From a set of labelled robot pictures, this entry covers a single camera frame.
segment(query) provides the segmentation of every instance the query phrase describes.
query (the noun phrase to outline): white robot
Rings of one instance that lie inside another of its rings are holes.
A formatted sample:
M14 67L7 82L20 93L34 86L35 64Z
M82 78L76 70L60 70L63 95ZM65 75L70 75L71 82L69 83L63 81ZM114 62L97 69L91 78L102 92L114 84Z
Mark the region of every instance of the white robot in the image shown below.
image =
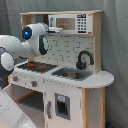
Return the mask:
M26 42L13 36L0 36L0 79L9 76L14 70L14 59L45 55L48 41L46 24L30 24L22 30ZM36 128L31 119L0 87L0 128Z

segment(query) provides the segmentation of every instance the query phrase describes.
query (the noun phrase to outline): floor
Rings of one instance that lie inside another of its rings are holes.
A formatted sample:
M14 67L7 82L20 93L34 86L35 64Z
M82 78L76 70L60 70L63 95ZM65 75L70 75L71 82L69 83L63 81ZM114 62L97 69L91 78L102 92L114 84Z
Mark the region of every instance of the floor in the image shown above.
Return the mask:
M37 128L44 128L43 112L18 103L18 106L28 115Z

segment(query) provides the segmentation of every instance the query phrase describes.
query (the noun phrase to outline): sink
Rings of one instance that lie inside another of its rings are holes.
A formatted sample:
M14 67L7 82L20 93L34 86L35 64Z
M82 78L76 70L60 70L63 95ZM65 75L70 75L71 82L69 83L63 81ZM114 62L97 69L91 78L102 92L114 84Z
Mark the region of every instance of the sink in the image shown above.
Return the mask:
M52 75L56 77L79 80L79 81L88 78L92 74L93 73L90 71L83 71L83 70L67 68L67 67L58 69L57 71L52 73Z

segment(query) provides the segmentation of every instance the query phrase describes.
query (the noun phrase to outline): black faucet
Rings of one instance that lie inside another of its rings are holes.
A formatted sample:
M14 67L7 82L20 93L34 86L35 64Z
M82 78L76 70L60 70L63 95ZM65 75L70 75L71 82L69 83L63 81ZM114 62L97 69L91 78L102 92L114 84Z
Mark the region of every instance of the black faucet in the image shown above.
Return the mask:
M78 62L76 63L76 67L77 69L85 69L86 68L86 62L85 63L82 63L81 62L81 56L82 54L87 54L89 57L90 57L90 64L93 65L94 64L94 61L93 61L93 56L88 52L88 51L81 51L78 55Z

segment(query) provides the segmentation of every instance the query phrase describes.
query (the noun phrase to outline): oven window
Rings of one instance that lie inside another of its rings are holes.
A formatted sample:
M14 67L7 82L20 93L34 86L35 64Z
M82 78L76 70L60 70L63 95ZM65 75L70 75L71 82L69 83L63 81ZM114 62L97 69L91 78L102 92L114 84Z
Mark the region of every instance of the oven window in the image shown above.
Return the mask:
M63 30L75 30L75 18L57 18L56 26Z

